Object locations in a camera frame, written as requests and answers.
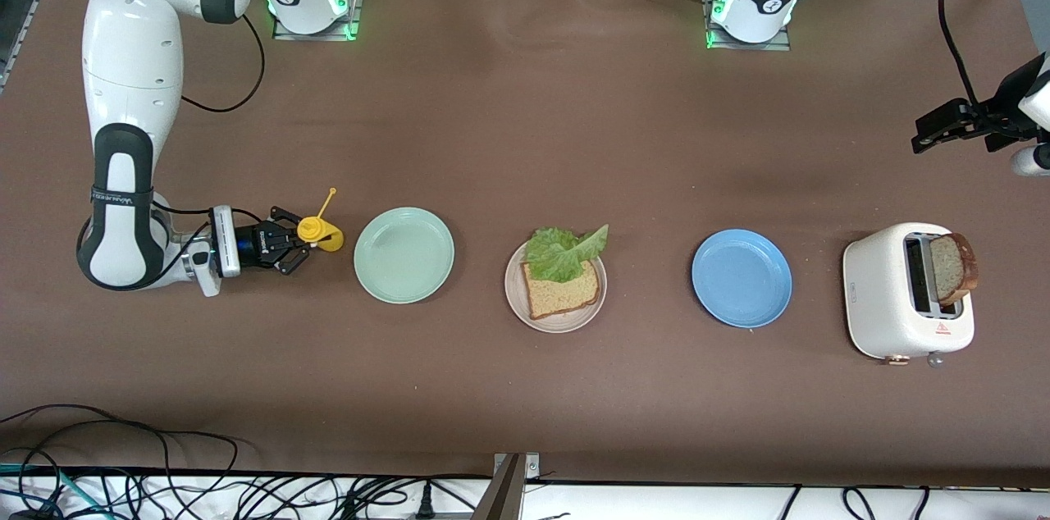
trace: toaster slot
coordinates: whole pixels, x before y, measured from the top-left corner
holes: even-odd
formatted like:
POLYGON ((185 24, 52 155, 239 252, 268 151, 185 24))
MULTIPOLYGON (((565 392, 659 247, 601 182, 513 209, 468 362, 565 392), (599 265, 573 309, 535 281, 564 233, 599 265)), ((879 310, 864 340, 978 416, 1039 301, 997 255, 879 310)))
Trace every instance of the toaster slot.
POLYGON ((911 306, 923 317, 954 319, 962 313, 962 303, 942 307, 937 300, 937 282, 933 278, 933 255, 929 243, 940 235, 909 233, 904 236, 904 257, 907 263, 908 291, 911 306))

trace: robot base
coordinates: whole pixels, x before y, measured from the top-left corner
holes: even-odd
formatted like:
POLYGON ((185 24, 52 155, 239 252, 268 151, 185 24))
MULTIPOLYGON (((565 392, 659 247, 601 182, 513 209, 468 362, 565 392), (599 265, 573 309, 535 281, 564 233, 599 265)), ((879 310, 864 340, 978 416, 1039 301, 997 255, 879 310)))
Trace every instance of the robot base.
POLYGON ((766 42, 750 43, 733 38, 726 28, 712 20, 715 8, 724 0, 704 0, 704 23, 707 30, 708 48, 735 48, 739 50, 791 50, 788 39, 788 26, 780 28, 775 37, 766 42))
POLYGON ((295 34, 286 28, 280 20, 277 20, 273 11, 270 15, 274 17, 273 38, 274 40, 300 40, 300 41, 322 41, 342 42, 357 40, 357 27, 361 22, 362 0, 334 0, 337 5, 345 5, 348 12, 339 17, 331 26, 319 33, 312 35, 295 34))

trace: yellow squeeze bottle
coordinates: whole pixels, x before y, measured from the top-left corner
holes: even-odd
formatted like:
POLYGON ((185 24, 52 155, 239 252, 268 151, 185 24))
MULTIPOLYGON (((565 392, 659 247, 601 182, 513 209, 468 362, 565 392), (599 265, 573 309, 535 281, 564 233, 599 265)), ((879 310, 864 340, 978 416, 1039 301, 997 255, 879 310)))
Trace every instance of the yellow squeeze bottle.
POLYGON ((324 251, 339 251, 339 248, 342 247, 342 231, 335 225, 321 219, 321 215, 324 214, 324 209, 328 208, 328 203, 334 195, 335 188, 329 188, 329 197, 324 199, 324 204, 321 205, 321 210, 317 213, 317 216, 304 217, 302 221, 299 221, 299 226, 295 229, 295 233, 299 235, 300 240, 308 244, 317 244, 317 247, 324 251))

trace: plate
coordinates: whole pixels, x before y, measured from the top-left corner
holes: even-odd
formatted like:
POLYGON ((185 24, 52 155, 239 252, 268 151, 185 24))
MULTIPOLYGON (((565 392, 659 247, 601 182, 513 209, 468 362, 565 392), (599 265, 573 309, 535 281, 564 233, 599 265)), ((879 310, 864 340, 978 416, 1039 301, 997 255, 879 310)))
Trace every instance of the plate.
POLYGON ((522 271, 522 263, 525 262, 525 246, 527 245, 528 242, 525 242, 522 244, 522 247, 518 248, 518 251, 514 251, 513 255, 510 255, 510 262, 507 263, 507 271, 503 276, 503 290, 507 294, 507 303, 510 304, 510 309, 514 312, 514 315, 518 315, 518 318, 524 321, 526 326, 547 333, 568 333, 581 329, 590 323, 594 318, 594 315, 597 315, 598 310, 601 310, 602 305, 605 303, 605 293, 609 288, 602 258, 595 257, 590 261, 591 266, 594 267, 594 272, 597 274, 597 284, 601 287, 596 303, 568 313, 559 313, 541 319, 532 319, 529 316, 531 311, 528 308, 528 288, 525 286, 525 272, 522 271))
POLYGON ((354 248, 357 280, 383 303, 404 305, 434 294, 453 271, 448 227, 421 208, 395 208, 372 220, 354 248))
POLYGON ((693 256, 693 290, 718 320, 737 328, 773 323, 791 300, 791 269, 777 246, 743 229, 709 236, 693 256))

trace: sandwich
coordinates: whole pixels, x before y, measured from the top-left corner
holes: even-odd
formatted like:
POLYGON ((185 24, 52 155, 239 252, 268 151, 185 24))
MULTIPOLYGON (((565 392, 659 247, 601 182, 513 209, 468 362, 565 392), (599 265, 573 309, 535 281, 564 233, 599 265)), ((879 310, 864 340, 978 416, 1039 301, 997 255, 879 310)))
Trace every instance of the sandwich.
POLYGON ((604 250, 608 235, 608 225, 581 237, 566 229, 537 229, 522 263, 533 320, 597 303, 602 288, 590 261, 604 250))

